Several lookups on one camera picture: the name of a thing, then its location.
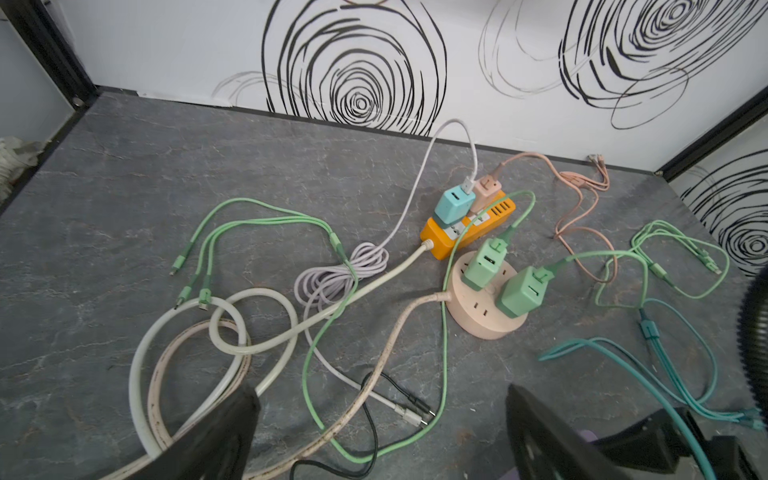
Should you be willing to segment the pink charger plug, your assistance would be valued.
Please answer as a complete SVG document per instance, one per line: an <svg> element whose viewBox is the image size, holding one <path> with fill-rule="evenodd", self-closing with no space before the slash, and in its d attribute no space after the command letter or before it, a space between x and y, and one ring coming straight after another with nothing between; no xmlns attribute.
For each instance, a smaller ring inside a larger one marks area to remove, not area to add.
<svg viewBox="0 0 768 480"><path fill-rule="evenodd" d="M493 175L485 175L478 179L473 187L475 201L470 207L473 214L478 214L487 208L501 190L500 182Z"/></svg>

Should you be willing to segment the purple power strip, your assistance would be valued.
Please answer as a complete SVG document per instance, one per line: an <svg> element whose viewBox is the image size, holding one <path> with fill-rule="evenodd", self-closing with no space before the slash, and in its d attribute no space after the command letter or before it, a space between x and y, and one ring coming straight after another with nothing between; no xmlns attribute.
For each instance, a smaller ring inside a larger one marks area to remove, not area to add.
<svg viewBox="0 0 768 480"><path fill-rule="evenodd" d="M588 443L594 442L598 439L598 436L590 430L580 430L579 436Z"/></svg>

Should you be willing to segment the teal charger with white cable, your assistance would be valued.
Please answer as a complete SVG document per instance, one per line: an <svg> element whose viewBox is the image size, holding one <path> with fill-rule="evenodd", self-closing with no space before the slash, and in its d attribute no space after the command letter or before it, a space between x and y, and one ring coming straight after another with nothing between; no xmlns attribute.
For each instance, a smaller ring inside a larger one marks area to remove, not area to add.
<svg viewBox="0 0 768 480"><path fill-rule="evenodd" d="M473 193L479 168L476 145L471 137L469 128L464 121L460 119L449 119L438 127L436 133L432 136L405 207L393 230L379 244L361 242L354 248L350 260L353 267L353 273L357 276L358 280L366 280L374 277L387 269L389 252L385 247L400 229L400 226L410 209L410 205L437 137L450 125L458 125L466 134L473 168L471 174L465 178L462 184L452 187L442 194L438 205L435 207L433 219L438 226L445 228L457 224L469 213L470 207L476 199L476 195ZM331 304L340 301L351 291L353 280L352 273L349 272L349 269L344 264L329 267L313 267L303 271L294 283L294 296L304 307L305 319L308 319L311 309L317 309L319 312ZM350 386L355 390L361 388L361 385L358 382L350 379L332 366L318 349L313 349L312 355L313 357L316 357L331 374L344 382L347 386ZM434 416L431 408L423 404L423 402L421 406L417 406L416 400L420 399L411 394L403 393L403 391L401 391L401 393L411 402L412 406L416 407L417 411L397 404L376 392L371 392L371 397L382 405L390 408L406 422L416 427L425 426L426 422L423 420L420 413Z"/></svg>

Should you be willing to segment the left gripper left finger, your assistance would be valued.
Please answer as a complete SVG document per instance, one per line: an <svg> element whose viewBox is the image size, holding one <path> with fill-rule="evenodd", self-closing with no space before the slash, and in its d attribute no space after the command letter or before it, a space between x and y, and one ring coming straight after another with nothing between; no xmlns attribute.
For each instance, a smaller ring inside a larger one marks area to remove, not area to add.
<svg viewBox="0 0 768 480"><path fill-rule="evenodd" d="M260 412L256 392L246 386L201 421L132 479L240 479Z"/></svg>

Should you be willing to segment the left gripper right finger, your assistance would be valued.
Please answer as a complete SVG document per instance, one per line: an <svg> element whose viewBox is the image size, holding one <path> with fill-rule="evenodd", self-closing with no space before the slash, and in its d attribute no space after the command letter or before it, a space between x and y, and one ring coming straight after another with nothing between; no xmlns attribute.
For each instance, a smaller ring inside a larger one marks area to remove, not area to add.
<svg viewBox="0 0 768 480"><path fill-rule="evenodd" d="M507 436L520 478L628 477L526 388L511 384L505 406Z"/></svg>

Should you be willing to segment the round pink power strip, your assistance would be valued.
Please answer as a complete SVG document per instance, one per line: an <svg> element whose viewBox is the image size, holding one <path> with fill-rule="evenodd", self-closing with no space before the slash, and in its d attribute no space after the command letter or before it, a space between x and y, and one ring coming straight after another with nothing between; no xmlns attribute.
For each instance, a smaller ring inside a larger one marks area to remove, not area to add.
<svg viewBox="0 0 768 480"><path fill-rule="evenodd" d="M419 306L428 303L441 305L442 317L452 316L467 333L484 340L496 340L517 330L525 322L527 315L510 314L506 308L497 306L496 297L502 289L502 283L517 274L517 271L506 261L499 262L500 270L486 285L475 290L463 280L463 275L470 270L474 262L467 254L459 260L451 260L446 271L444 289L413 300L399 315L387 339L377 363L368 380L358 387L358 395L353 403L344 411L332 425L321 428L322 434L295 452L291 457L256 472L247 472L245 479L273 479L296 466L298 462L306 462L309 457L328 443L335 444L335 436L351 421L354 415L366 405L366 401L374 393L376 382L380 379L384 367L392 354L396 341L409 319L409 316Z"/></svg>

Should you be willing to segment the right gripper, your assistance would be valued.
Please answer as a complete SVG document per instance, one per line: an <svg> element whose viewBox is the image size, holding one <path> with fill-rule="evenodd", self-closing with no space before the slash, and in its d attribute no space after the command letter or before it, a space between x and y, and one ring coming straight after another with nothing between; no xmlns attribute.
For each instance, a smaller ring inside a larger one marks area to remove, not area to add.
<svg viewBox="0 0 768 480"><path fill-rule="evenodd" d="M676 412L693 433L719 479L753 479L760 474L735 436L705 438L689 409ZM693 449L670 414L661 409L623 431L592 444L613 464L657 474L676 472L682 457Z"/></svg>

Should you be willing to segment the orange power strip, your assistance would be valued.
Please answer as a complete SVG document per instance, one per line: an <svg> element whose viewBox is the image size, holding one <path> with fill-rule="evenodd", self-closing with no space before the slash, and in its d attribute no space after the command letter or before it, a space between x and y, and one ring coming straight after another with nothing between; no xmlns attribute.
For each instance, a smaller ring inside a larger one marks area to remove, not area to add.
<svg viewBox="0 0 768 480"><path fill-rule="evenodd" d="M467 216L456 224L441 228L429 218L420 233L420 241L427 242L431 254L437 260L446 259L455 245L462 249L475 240L489 234L502 225L517 210L515 202L499 191L493 198L494 203L480 216Z"/></svg>

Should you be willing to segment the green plug adapter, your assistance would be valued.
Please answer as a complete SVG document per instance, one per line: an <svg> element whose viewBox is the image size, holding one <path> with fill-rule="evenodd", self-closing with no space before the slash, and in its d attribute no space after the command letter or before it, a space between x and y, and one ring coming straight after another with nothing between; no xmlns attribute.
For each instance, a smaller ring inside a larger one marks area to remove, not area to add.
<svg viewBox="0 0 768 480"><path fill-rule="evenodd" d="M496 307L509 318L528 314L541 306L554 276L554 272L545 267L526 267L504 283L496 297Z"/></svg>
<svg viewBox="0 0 768 480"><path fill-rule="evenodd" d="M498 274L508 253L508 242L500 237L487 239L468 262L462 281L474 291L483 290Z"/></svg>

